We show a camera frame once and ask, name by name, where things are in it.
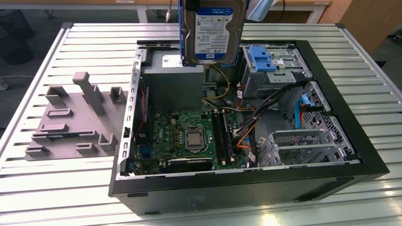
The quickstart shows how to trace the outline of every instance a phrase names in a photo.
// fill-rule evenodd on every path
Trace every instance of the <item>hard drive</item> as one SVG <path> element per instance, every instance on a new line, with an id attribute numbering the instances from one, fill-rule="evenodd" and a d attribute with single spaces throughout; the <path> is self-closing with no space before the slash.
<path id="1" fill-rule="evenodd" d="M 230 65 L 238 56 L 247 0 L 180 0 L 184 65 Z"/>

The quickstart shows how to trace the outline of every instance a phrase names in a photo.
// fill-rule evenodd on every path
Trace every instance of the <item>white table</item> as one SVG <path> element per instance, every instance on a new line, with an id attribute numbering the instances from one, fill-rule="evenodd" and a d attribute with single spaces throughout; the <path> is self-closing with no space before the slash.
<path id="1" fill-rule="evenodd" d="M 329 2 L 310 6 L 287 5 L 286 11 L 310 11 L 310 17 L 307 24 L 317 24 L 321 16 L 325 12 Z M 154 4 L 43 4 L 43 3 L 1 3 L 1 9 L 44 9 L 48 17 L 54 17 L 54 11 L 56 9 L 135 9 L 138 11 L 138 18 L 140 23 L 147 23 L 147 10 L 152 9 L 168 9 L 168 5 Z M 282 6 L 273 6 L 270 10 L 282 11 Z"/>
<path id="2" fill-rule="evenodd" d="M 399 225 L 402 215 L 402 95 L 353 39 L 334 25 L 246 25 L 243 39 L 309 40 L 387 164 L 390 173 L 319 202 L 136 216 L 107 196 L 114 157 L 27 162 L 24 151 L 48 104 L 48 85 L 79 88 L 88 71 L 100 91 L 128 89 L 136 40 L 176 40 L 176 24 L 75 24 L 60 30 L 0 140 L 0 223 L 54 226 L 140 225 Z"/>

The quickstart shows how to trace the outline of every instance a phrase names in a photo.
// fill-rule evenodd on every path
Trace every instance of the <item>ram slot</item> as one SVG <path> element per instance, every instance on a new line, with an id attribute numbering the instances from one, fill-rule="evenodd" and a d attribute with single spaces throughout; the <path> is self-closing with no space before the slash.
<path id="1" fill-rule="evenodd" d="M 227 163 L 226 148 L 225 148 L 226 147 L 226 145 L 225 145 L 226 139 L 223 137 L 225 129 L 222 127 L 221 114 L 222 113 L 218 111 L 211 112 L 218 162 L 222 165 L 226 165 L 226 163 Z"/>
<path id="2" fill-rule="evenodd" d="M 226 114 L 222 113 L 222 120 L 223 120 L 223 126 L 225 126 L 225 139 L 226 139 L 226 157 L 227 161 L 234 162 L 234 152 L 233 152 L 233 140 L 231 140 L 231 132 L 229 130 L 229 123 L 226 119 Z"/>

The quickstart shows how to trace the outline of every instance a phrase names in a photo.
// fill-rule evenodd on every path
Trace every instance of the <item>blue drive bracket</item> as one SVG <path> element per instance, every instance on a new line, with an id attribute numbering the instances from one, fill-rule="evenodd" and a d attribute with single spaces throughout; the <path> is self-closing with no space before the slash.
<path id="1" fill-rule="evenodd" d="M 250 59 L 254 63 L 254 70 L 257 72 L 274 72 L 277 71 L 277 66 L 271 62 L 271 54 L 266 51 L 263 46 L 251 46 Z"/>

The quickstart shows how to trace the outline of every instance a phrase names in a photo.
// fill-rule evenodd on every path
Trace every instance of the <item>hard drive label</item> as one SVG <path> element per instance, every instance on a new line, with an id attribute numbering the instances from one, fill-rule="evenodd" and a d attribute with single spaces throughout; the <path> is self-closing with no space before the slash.
<path id="1" fill-rule="evenodd" d="M 195 54 L 202 59 L 225 56 L 230 32 L 227 23 L 233 20 L 233 8 L 202 7 L 195 14 Z"/>

